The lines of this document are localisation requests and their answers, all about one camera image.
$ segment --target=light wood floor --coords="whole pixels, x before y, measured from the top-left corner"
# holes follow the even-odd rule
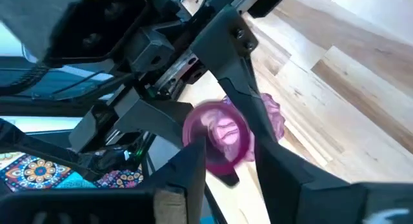
[[[195,1],[185,1],[192,12]],[[259,89],[287,120],[284,147],[350,182],[413,182],[413,0],[284,0],[266,18],[244,18],[260,41]],[[223,96],[207,74],[182,100]],[[237,193],[228,207],[243,218],[226,214],[229,223],[267,223],[247,208],[263,205],[253,164],[240,171],[255,193]]]

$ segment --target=pink plastic lid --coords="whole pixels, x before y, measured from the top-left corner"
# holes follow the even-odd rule
[[[250,130],[239,111],[220,101],[197,106],[183,125],[183,144],[206,138],[206,169],[225,175],[242,161],[250,147]]]

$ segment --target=colorful patterned rug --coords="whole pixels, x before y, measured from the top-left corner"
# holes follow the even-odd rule
[[[85,181],[72,169],[28,154],[0,154],[0,180],[13,191],[48,188],[132,188],[143,181],[136,172],[113,171],[99,181]]]

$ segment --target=wooden floor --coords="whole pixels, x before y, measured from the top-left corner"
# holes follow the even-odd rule
[[[287,120],[284,147],[350,182],[413,182],[413,0],[284,0],[244,18],[259,89]],[[207,74],[182,100],[223,96]]]

